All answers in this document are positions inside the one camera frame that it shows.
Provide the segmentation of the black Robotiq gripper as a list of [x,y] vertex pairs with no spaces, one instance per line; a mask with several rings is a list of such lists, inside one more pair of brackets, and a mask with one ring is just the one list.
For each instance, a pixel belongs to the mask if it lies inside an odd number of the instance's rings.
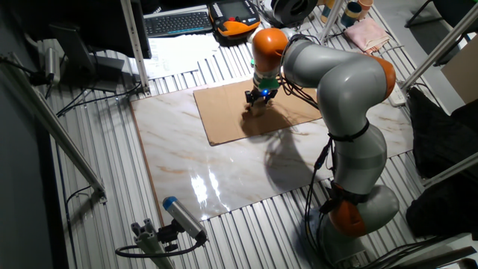
[[278,93],[277,89],[254,89],[247,90],[245,92],[246,103],[249,108],[252,108],[256,100],[263,99],[268,101],[268,105],[273,105],[276,102],[276,94]]

